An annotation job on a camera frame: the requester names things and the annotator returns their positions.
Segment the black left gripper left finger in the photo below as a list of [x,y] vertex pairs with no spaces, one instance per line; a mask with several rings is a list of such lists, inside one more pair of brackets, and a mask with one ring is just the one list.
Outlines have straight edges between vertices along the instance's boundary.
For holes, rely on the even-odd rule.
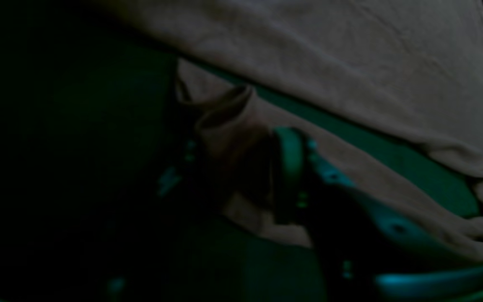
[[203,154],[195,139],[188,139],[156,181],[154,207],[166,217],[196,219],[205,215],[208,188]]

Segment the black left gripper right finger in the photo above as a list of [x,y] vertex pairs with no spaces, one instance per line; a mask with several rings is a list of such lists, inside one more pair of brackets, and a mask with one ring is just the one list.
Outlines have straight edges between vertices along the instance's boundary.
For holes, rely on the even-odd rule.
[[272,192],[276,223],[306,229],[328,300],[483,300],[483,263],[357,189],[298,129],[272,133]]

